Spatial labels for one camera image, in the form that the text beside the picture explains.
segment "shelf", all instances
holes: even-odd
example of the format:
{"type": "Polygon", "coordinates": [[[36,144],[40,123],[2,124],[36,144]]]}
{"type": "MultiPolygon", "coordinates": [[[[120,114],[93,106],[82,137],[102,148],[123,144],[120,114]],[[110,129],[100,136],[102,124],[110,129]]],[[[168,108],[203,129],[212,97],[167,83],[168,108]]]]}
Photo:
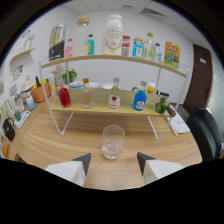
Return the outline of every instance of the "shelf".
{"type": "Polygon", "coordinates": [[[117,109],[111,109],[108,107],[108,89],[93,89],[94,106],[90,109],[85,109],[81,105],[80,88],[69,89],[71,106],[63,108],[58,99],[52,106],[53,111],[64,111],[74,113],[86,113],[86,114],[104,114],[104,115],[136,115],[136,116],[151,116],[151,117],[168,117],[170,116],[166,111],[164,114],[158,114],[153,110],[153,106],[156,103],[156,95],[146,93],[147,100],[145,107],[142,111],[136,111],[133,109],[133,101],[136,92],[121,90],[121,104],[117,109]]]}
{"type": "Polygon", "coordinates": [[[29,52],[35,50],[35,49],[36,49],[36,48],[31,48],[31,49],[29,49],[29,50],[26,50],[26,51],[23,51],[23,52],[21,52],[21,53],[19,53],[19,54],[16,54],[15,56],[12,57],[11,61],[15,60],[16,58],[18,58],[18,57],[20,57],[20,56],[22,56],[22,55],[24,55],[24,54],[27,54],[27,53],[29,53],[29,52]]]}
{"type": "Polygon", "coordinates": [[[168,65],[163,65],[156,63],[154,61],[148,61],[144,59],[139,59],[139,58],[133,58],[133,57],[124,57],[124,56],[114,56],[114,55],[88,55],[88,56],[80,56],[80,57],[72,57],[72,58],[61,58],[61,59],[55,59],[50,61],[47,64],[42,65],[42,68],[46,68],[52,65],[56,65],[59,63],[64,63],[64,62],[70,62],[70,61],[82,61],[82,60],[96,60],[96,59],[111,59],[111,60],[121,60],[121,61],[132,61],[132,62],[137,62],[137,63],[142,63],[142,64],[147,64],[147,65],[152,65],[158,68],[165,69],[167,71],[173,72],[175,74],[178,74],[182,77],[186,77],[186,75],[177,69],[170,67],[168,65]]]}

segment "white container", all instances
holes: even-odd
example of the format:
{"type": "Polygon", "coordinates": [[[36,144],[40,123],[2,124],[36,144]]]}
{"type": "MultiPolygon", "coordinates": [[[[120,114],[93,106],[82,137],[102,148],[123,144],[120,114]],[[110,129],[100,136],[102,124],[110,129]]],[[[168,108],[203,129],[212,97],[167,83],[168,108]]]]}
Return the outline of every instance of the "white container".
{"type": "Polygon", "coordinates": [[[50,90],[51,90],[51,96],[56,96],[57,95],[57,91],[56,91],[54,74],[51,73],[48,76],[48,79],[49,79],[49,86],[50,86],[50,90]]]}
{"type": "Polygon", "coordinates": [[[72,48],[73,57],[88,55],[89,22],[89,18],[86,17],[77,20],[72,48]]]}
{"type": "Polygon", "coordinates": [[[123,26],[122,17],[117,14],[108,16],[108,22],[104,31],[103,54],[104,55],[121,55],[123,26]]]}

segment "black chair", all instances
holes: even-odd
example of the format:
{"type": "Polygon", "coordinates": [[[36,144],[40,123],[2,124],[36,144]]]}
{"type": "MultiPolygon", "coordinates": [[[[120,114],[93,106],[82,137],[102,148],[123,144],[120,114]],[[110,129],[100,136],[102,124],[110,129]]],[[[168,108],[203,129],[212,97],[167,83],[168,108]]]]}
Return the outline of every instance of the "black chair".
{"type": "Polygon", "coordinates": [[[195,106],[187,120],[187,125],[198,144],[202,162],[218,159],[221,155],[223,139],[212,114],[203,107],[195,106]]]}

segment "wall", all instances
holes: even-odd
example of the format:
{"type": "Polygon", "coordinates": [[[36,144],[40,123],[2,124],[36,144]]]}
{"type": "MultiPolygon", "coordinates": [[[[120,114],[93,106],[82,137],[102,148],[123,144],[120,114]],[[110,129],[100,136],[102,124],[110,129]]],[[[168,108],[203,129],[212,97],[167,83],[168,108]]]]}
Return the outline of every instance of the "wall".
{"type": "MultiPolygon", "coordinates": [[[[122,24],[124,35],[131,36],[131,46],[129,56],[132,56],[133,38],[140,36],[143,40],[147,38],[147,32],[154,34],[154,41],[160,43],[162,58],[164,57],[166,41],[177,43],[181,47],[180,66],[190,69],[190,77],[187,83],[187,88],[184,91],[184,96],[181,99],[183,103],[193,68],[193,44],[186,39],[182,34],[169,26],[154,20],[152,18],[138,15],[134,13],[121,11],[99,11],[84,13],[77,16],[89,17],[90,25],[89,32],[93,34],[95,40],[95,54],[102,54],[103,32],[107,22],[107,17],[110,14],[119,14],[122,16],[122,24]]],[[[78,74],[78,80],[89,78],[91,81],[100,83],[112,82],[114,77],[120,78],[120,86],[122,89],[131,90],[132,87],[140,85],[141,81],[157,80],[158,68],[149,65],[131,63],[125,61],[114,60],[94,60],[94,61],[78,61],[69,64],[70,68],[74,68],[78,74]]],[[[177,102],[184,83],[184,78],[171,72],[162,70],[161,80],[158,86],[159,91],[168,92],[170,99],[177,102]]]]}
{"type": "MultiPolygon", "coordinates": [[[[38,62],[40,58],[48,56],[49,39],[53,26],[59,23],[67,24],[67,41],[68,38],[73,37],[73,31],[77,19],[80,17],[89,17],[89,32],[93,34],[95,40],[95,54],[102,54],[104,27],[106,25],[108,15],[112,13],[117,13],[122,16],[124,35],[131,36],[129,56],[132,56],[133,38],[140,36],[145,40],[147,38],[147,32],[152,32],[154,34],[154,41],[160,43],[162,58],[164,57],[166,41],[172,41],[181,47],[180,66],[190,69],[187,88],[185,89],[184,96],[181,99],[181,103],[183,103],[188,91],[193,67],[193,45],[188,39],[169,26],[142,15],[121,11],[100,11],[85,13],[77,16],[73,11],[61,6],[51,10],[39,18],[27,29],[32,29],[32,32],[35,34],[33,45],[36,47],[36,49],[34,51],[21,56],[11,63],[9,62],[12,58],[12,51],[7,56],[3,71],[5,91],[0,96],[0,105],[8,99],[9,88],[12,87],[15,83],[17,84],[18,92],[20,92],[20,87],[22,83],[25,82],[26,76],[29,75],[31,77],[39,77],[38,62]],[[18,78],[16,81],[13,81],[12,73],[19,65],[23,65],[23,76],[18,78]]],[[[24,39],[20,37],[15,43],[14,47],[18,49],[23,41],[24,39]]],[[[83,78],[88,77],[90,81],[108,83],[112,82],[114,77],[119,77],[121,88],[129,90],[131,90],[132,87],[139,85],[143,80],[147,82],[156,82],[158,74],[158,68],[153,66],[113,60],[71,62],[69,63],[69,68],[74,68],[76,70],[78,74],[77,80],[82,80],[83,78]]],[[[45,78],[50,73],[50,71],[51,68],[43,69],[43,75],[45,78]]],[[[177,102],[183,87],[183,83],[183,77],[162,70],[158,89],[159,91],[168,92],[170,94],[170,100],[177,102]]]]}
{"type": "MultiPolygon", "coordinates": [[[[7,58],[4,62],[4,67],[1,69],[1,76],[4,74],[4,93],[0,96],[0,106],[2,103],[9,98],[9,89],[16,84],[17,90],[20,92],[22,83],[26,81],[26,76],[35,77],[39,76],[39,59],[48,56],[49,41],[52,28],[59,23],[66,23],[66,45],[68,38],[74,33],[76,21],[76,14],[69,9],[64,7],[57,7],[49,11],[33,24],[26,29],[28,31],[31,29],[35,38],[32,41],[32,44],[36,49],[26,55],[20,56],[19,58],[13,60],[10,63],[12,58],[12,50],[15,48],[18,50],[24,43],[25,38],[22,38],[22,35],[18,38],[14,46],[11,48],[7,58]],[[12,73],[17,66],[23,65],[23,75],[13,81],[12,73]]],[[[53,68],[43,69],[43,76],[47,78],[47,75],[50,73],[53,68]]]]}

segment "drinking glass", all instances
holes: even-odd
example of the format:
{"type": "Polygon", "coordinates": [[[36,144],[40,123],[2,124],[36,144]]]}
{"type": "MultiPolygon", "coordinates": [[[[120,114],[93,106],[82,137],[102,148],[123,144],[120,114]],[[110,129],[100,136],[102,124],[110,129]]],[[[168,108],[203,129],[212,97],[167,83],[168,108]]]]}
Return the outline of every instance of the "drinking glass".
{"type": "Polygon", "coordinates": [[[107,159],[116,159],[123,150],[125,132],[117,125],[109,125],[103,130],[102,152],[107,159]]]}

